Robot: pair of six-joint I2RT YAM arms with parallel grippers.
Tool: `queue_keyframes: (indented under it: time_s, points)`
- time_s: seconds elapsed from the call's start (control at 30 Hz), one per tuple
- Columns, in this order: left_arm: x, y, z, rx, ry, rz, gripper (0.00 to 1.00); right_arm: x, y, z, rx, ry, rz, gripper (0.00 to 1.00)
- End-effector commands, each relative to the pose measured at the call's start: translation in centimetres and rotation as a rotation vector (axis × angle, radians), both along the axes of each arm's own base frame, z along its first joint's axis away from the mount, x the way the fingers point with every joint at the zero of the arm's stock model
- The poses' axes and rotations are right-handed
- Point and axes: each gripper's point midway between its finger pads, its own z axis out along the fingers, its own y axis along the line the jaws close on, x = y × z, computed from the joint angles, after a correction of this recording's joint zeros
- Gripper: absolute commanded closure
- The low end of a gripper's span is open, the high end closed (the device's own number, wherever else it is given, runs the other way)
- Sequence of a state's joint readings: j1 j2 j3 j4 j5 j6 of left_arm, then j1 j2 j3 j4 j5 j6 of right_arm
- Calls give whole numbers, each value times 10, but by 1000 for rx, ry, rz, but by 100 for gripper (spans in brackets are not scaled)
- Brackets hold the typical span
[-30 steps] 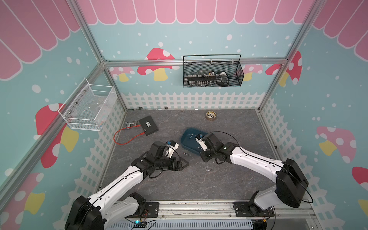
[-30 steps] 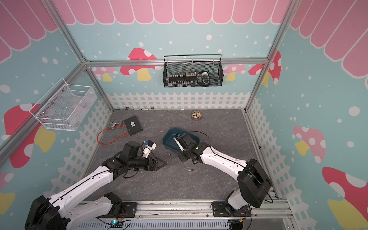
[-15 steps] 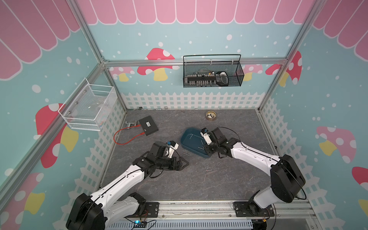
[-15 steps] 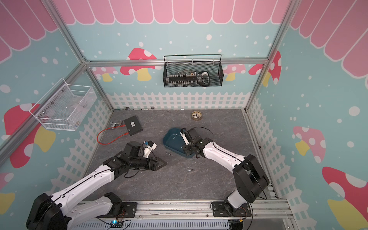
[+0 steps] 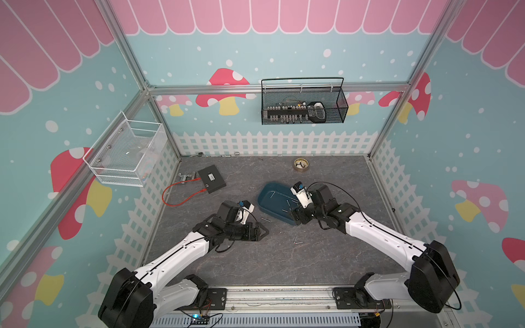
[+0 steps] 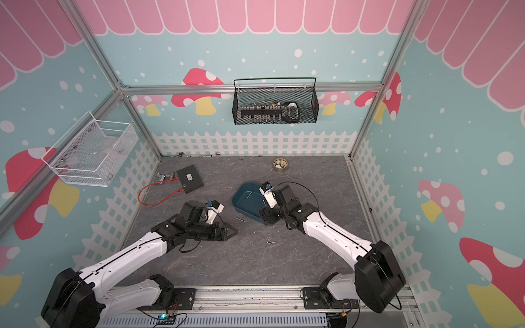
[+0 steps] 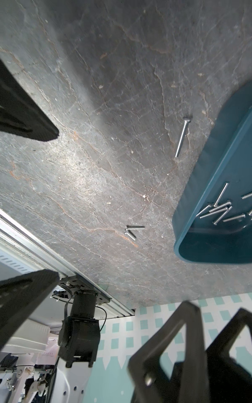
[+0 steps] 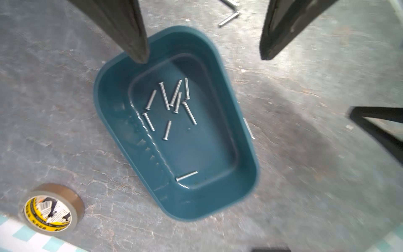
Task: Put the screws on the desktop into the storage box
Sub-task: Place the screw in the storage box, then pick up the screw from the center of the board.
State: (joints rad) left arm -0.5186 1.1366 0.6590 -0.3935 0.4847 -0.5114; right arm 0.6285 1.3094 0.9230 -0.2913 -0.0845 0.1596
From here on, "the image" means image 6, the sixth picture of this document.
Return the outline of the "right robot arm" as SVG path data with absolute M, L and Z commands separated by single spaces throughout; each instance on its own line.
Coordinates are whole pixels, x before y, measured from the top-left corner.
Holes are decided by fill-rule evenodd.
M 350 274 L 332 273 L 319 285 L 319 298 L 324 306 L 357 300 L 367 308 L 382 313 L 397 301 L 406 285 L 400 265 L 389 244 L 373 243 L 346 231 L 321 212 L 319 206 L 302 204 L 287 183 L 272 187 L 268 182 L 259 187 L 266 207 L 259 215 L 265 221 L 283 220 L 289 230 L 312 237 L 339 255 L 353 270 Z

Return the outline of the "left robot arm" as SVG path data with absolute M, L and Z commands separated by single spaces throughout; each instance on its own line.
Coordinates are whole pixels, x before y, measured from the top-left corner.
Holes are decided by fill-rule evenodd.
M 223 242 L 237 235 L 237 229 L 222 220 L 223 209 L 215 200 L 186 202 L 179 213 L 109 258 L 80 271 L 63 270 L 53 282 L 41 317 L 49 327 L 96 327 L 134 309 L 169 310 L 180 298 L 164 276 L 153 275 L 125 287 L 118 283 L 150 261 L 181 250 L 188 240 Z

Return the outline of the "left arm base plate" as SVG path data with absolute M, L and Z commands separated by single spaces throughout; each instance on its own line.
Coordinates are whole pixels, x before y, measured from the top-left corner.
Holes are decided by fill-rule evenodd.
M 195 288 L 171 288 L 162 290 L 159 298 L 149 306 L 150 310 L 192 310 L 195 297 Z

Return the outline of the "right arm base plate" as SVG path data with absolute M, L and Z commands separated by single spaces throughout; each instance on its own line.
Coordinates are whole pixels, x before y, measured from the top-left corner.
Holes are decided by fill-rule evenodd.
M 306 310 L 340 309 L 344 312 L 358 309 L 358 301 L 353 299 L 337 300 L 326 288 L 304 287 L 299 292 Z

